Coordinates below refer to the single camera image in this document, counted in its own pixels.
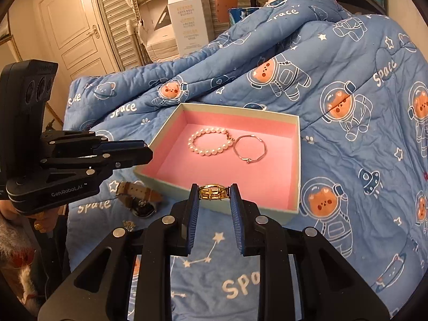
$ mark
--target human hand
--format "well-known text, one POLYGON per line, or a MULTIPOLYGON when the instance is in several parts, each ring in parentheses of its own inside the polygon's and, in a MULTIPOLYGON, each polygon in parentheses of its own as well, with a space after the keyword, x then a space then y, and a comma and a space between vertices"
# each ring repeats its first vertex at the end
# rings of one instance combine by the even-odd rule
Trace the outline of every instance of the human hand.
MULTIPOLYGON (((20 224, 21 215, 13 207, 10 200, 0 200, 0 212, 7 220, 14 224, 20 224)), ((39 230, 41 233, 46 233, 48 231, 52 231, 56 226, 56 221, 58 220, 58 208, 49 209, 27 217, 36 219, 34 222, 34 228, 39 230)))

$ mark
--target door handle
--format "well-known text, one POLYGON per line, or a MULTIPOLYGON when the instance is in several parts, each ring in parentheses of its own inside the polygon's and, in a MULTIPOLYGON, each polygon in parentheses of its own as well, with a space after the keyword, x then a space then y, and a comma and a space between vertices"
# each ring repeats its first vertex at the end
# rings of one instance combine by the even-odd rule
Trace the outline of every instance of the door handle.
POLYGON ((96 38, 100 38, 100 34, 98 33, 98 29, 96 25, 92 25, 92 31, 86 34, 86 36, 92 36, 95 35, 96 38))

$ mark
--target pearl bracelet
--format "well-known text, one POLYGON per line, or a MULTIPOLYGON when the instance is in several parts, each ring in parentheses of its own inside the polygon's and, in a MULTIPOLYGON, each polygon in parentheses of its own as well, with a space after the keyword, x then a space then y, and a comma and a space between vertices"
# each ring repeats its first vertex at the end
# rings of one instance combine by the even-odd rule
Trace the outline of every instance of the pearl bracelet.
POLYGON ((191 152, 196 152, 200 156, 210 156, 210 155, 216 155, 217 153, 222 153, 224 150, 227 150, 227 148, 233 146, 233 142, 235 139, 233 139, 229 132, 224 128, 206 128, 201 129, 197 131, 196 133, 192 134, 192 136, 189 138, 188 146, 191 152), (209 134, 209 133, 221 133, 226 134, 227 142, 225 144, 222 144, 220 147, 212 150, 206 150, 206 149, 199 149, 196 148, 193 142, 200 137, 203 134, 209 134))

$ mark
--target brown leather strap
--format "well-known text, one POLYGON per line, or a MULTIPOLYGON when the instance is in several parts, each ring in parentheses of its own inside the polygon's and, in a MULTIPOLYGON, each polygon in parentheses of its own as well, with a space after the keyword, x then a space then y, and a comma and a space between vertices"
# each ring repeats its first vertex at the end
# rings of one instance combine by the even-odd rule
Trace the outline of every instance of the brown leather strap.
POLYGON ((159 203, 162 201, 162 195, 158 192, 132 182, 119 183, 116 196, 127 208, 131 206, 133 198, 146 200, 150 203, 159 203))

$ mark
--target orange bear face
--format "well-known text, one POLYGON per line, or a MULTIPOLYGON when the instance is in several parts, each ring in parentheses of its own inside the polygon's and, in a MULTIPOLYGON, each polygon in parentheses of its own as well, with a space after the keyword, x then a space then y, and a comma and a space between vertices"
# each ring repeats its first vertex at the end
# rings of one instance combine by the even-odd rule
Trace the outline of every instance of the orange bear face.
POLYGON ((342 119, 352 109, 352 96, 349 96, 344 91, 337 91, 334 100, 328 104, 329 114, 336 119, 342 119))
POLYGON ((253 70, 253 78, 259 83, 268 83, 273 77, 275 71, 275 62, 273 59, 260 65, 258 68, 253 70))
POLYGON ((323 187, 317 193, 309 194, 309 204, 311 212, 316 217, 327 217, 331 215, 337 207, 337 197, 329 187, 323 187))
POLYGON ((428 116, 428 95, 422 91, 419 96, 413 99, 413 107, 417 118, 422 119, 428 116))
POLYGON ((165 99, 176 99, 180 93, 180 84, 177 82, 166 83, 159 89, 159 94, 165 99))
POLYGON ((419 199, 419 206, 418 206, 418 221, 423 221, 427 216, 427 206, 426 206, 426 200, 425 197, 421 197, 419 199))

